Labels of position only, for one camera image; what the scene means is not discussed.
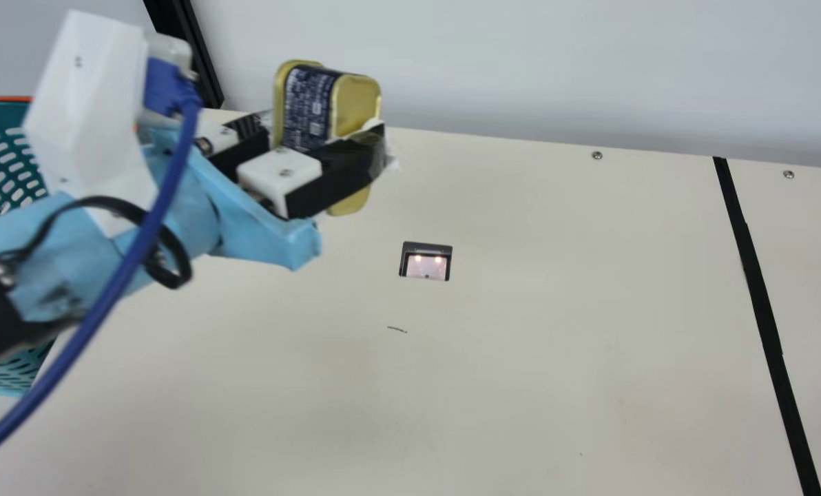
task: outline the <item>blue cable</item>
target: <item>blue cable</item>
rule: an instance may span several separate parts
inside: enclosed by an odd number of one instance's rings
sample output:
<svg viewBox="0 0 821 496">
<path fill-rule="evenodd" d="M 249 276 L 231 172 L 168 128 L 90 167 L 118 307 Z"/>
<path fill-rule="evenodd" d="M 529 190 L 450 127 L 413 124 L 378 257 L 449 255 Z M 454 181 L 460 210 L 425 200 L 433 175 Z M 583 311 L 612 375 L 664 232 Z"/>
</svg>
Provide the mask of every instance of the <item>blue cable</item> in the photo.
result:
<svg viewBox="0 0 821 496">
<path fill-rule="evenodd" d="M 190 154 L 190 147 L 193 145 L 194 134 L 196 134 L 196 120 L 200 107 L 202 107 L 199 95 L 196 94 L 193 85 L 187 83 L 186 88 L 183 100 L 178 103 L 184 116 L 180 138 L 178 138 L 178 144 L 175 147 L 174 154 L 172 154 L 163 183 L 159 186 L 159 195 L 156 196 L 153 207 L 150 208 L 150 212 L 144 218 L 144 222 L 138 230 L 138 235 L 128 249 L 120 267 L 117 267 L 114 275 L 108 280 L 98 300 L 92 305 L 89 313 L 83 319 L 83 323 L 80 323 L 79 329 L 77 329 L 64 350 L 30 391 L 1 418 L 0 445 L 22 426 L 22 423 L 48 398 L 55 386 L 59 385 L 61 379 L 92 341 L 95 333 L 98 332 L 98 328 L 101 327 L 107 315 L 111 313 L 116 302 L 120 300 L 126 286 L 132 282 L 138 266 L 148 254 L 150 246 L 156 241 L 165 214 L 168 213 L 172 200 L 178 191 L 181 176 L 187 169 L 187 157 Z"/>
</svg>

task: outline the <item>black tape strip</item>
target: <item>black tape strip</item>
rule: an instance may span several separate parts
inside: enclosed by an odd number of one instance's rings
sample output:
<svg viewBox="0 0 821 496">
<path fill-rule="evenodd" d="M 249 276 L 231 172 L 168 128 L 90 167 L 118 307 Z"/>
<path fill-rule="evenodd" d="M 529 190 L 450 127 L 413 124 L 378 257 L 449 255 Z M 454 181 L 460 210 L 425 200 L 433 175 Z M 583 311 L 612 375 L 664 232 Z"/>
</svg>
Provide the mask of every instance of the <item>black tape strip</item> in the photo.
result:
<svg viewBox="0 0 821 496">
<path fill-rule="evenodd" d="M 322 163 L 322 176 L 285 195 L 289 219 L 312 217 L 370 185 L 386 166 L 383 125 L 306 154 Z"/>
<path fill-rule="evenodd" d="M 744 267 L 747 290 L 750 292 L 750 301 L 754 306 L 754 316 L 757 327 L 760 329 L 762 349 L 766 355 L 766 364 L 769 365 L 772 386 L 775 387 L 775 396 L 778 400 L 778 408 L 781 409 L 784 431 L 787 433 L 787 440 L 791 446 L 799 484 L 805 496 L 821 496 L 820 481 L 814 468 L 814 459 L 811 458 L 808 441 L 805 439 L 805 430 L 802 418 L 799 417 L 799 408 L 793 395 L 791 380 L 787 374 L 787 365 L 784 363 L 781 349 L 781 338 L 778 335 L 778 326 L 772 311 L 772 303 L 769 301 L 766 282 L 762 277 L 760 260 L 756 256 L 754 240 L 750 236 L 750 229 L 741 211 L 741 203 L 738 201 L 735 182 L 732 182 L 728 161 L 714 157 L 714 166 L 716 176 L 720 179 L 720 188 L 723 190 L 723 200 L 726 203 L 732 232 L 735 234 L 735 243 L 738 245 L 738 255 Z"/>
<path fill-rule="evenodd" d="M 221 174 L 236 183 L 236 170 L 240 165 L 269 151 L 269 132 L 260 124 L 259 117 L 253 114 L 225 123 L 224 126 L 237 131 L 240 142 L 211 155 L 209 162 L 215 169 L 220 170 Z"/>
</svg>

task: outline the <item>white wall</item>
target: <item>white wall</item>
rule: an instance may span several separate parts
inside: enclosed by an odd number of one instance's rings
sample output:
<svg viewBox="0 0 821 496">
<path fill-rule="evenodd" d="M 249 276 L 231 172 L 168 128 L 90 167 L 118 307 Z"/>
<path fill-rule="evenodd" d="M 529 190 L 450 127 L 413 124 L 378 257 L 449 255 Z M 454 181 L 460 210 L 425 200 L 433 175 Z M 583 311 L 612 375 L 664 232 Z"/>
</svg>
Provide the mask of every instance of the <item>white wall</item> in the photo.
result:
<svg viewBox="0 0 821 496">
<path fill-rule="evenodd" d="M 821 0 L 194 0 L 228 104 L 283 60 L 394 125 L 821 165 Z"/>
<path fill-rule="evenodd" d="M 143 0 L 0 0 L 0 94 L 32 94 L 68 9 L 153 29 Z"/>
</svg>

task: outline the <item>white bracket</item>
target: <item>white bracket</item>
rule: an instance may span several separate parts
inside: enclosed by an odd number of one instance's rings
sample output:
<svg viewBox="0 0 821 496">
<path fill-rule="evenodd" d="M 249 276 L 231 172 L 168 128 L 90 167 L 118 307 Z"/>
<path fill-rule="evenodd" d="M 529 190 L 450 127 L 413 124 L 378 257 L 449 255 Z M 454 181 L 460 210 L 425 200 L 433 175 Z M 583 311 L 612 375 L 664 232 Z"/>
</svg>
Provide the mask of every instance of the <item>white bracket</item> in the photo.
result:
<svg viewBox="0 0 821 496">
<path fill-rule="evenodd" d="M 138 26 L 67 14 L 23 124 L 50 194 L 108 195 L 152 206 L 156 183 L 134 131 L 147 57 Z M 90 214 L 106 236 L 133 227 L 107 211 Z"/>
<path fill-rule="evenodd" d="M 294 189 L 322 176 L 322 163 L 306 154 L 278 147 L 246 161 L 236 170 L 240 186 L 273 202 L 273 210 L 288 218 L 287 197 Z"/>
</svg>

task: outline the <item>teal laundry basket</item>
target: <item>teal laundry basket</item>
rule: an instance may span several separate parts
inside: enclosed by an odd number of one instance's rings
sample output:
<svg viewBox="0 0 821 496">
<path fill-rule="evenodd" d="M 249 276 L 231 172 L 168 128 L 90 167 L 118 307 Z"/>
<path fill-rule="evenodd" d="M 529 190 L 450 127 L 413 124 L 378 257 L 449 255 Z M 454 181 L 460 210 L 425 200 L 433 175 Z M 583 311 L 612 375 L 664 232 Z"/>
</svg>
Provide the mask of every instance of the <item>teal laundry basket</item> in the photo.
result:
<svg viewBox="0 0 821 496">
<path fill-rule="evenodd" d="M 0 216 L 46 196 L 22 121 L 28 97 L 0 97 Z M 0 364 L 0 395 L 20 396 L 37 376 L 52 342 L 28 349 Z"/>
</svg>

